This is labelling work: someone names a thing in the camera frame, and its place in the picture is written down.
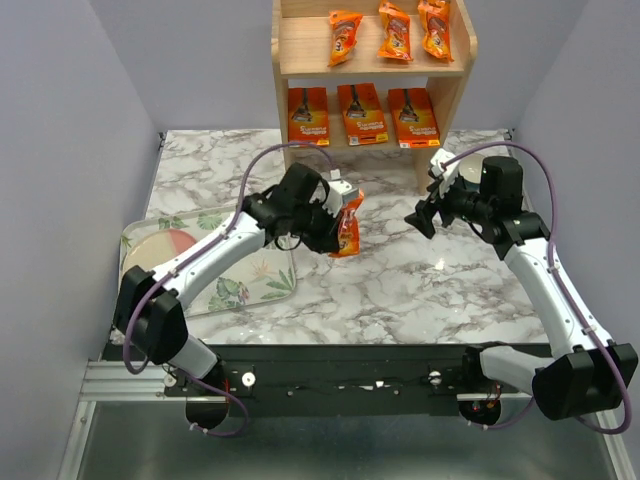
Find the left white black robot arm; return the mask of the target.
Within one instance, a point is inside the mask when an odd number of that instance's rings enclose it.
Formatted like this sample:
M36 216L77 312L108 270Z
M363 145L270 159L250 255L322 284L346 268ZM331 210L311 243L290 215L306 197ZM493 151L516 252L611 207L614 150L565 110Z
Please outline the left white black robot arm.
M337 170L324 179L296 164L262 193L242 195L238 210L177 257L144 270L135 265L120 283L114 327L126 346L135 346L155 365L169 364L187 374L201 395L222 380L218 356L190 334L185 309L212 282L245 257L292 235L311 251L339 251L343 210L359 191Z

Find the orange razor pouch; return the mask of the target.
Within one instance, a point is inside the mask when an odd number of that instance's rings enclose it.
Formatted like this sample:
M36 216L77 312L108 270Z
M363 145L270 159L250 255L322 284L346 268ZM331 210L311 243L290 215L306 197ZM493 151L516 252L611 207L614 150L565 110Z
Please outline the orange razor pouch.
M421 25L424 29L422 46L438 60L453 61L450 41L449 0L422 0L418 4Z
M346 10L332 10L329 12L331 27L331 51L328 66L335 67L346 62L357 44L357 30L363 15Z
M378 13L384 40L377 55L384 59L411 62L410 17L390 1L381 1Z
M339 250L336 253L330 253L331 258L356 256L360 253L360 229L356 212L364 198L364 193L359 190L358 196L341 209L338 228Z

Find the orange razor box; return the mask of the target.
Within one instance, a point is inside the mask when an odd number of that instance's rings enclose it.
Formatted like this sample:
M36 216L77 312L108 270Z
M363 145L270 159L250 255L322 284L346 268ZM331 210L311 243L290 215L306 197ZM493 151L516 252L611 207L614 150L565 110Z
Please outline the orange razor box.
M387 100L400 148L441 146L439 128L425 87L390 89Z
M330 145L327 90L324 87L288 90L288 141Z
M337 95L348 146L383 144L389 140L373 83L339 85Z

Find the wooden two-tier shelf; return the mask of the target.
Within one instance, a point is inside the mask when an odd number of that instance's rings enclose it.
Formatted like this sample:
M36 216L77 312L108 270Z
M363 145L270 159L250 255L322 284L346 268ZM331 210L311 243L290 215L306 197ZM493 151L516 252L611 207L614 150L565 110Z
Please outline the wooden two-tier shelf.
M309 80L315 86L371 82L381 99L389 88L398 88L404 78L422 79L430 95L439 133L445 138L452 126L477 58L478 40L464 2L450 4L453 61L446 63L428 55L421 46L417 2L400 1L398 7L409 14L413 61L378 57L383 28L376 1L275 1L272 4L271 57L281 137L288 137L288 90L292 80ZM331 67L332 10L362 14L357 45L351 60Z

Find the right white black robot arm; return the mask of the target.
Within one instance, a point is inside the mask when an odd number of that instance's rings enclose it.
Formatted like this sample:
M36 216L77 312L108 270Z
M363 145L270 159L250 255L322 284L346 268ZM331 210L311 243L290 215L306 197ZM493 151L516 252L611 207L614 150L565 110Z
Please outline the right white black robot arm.
M484 158L479 185L460 173L460 159L440 149L430 161L433 182L406 222L426 238L443 226L467 223L516 276L549 341L548 358L501 343L470 347L460 379L480 392L494 381L524 392L550 420L583 418L628 407L627 388L638 366L630 344L619 344L599 324L557 260L550 230L523 208L523 170L512 157Z

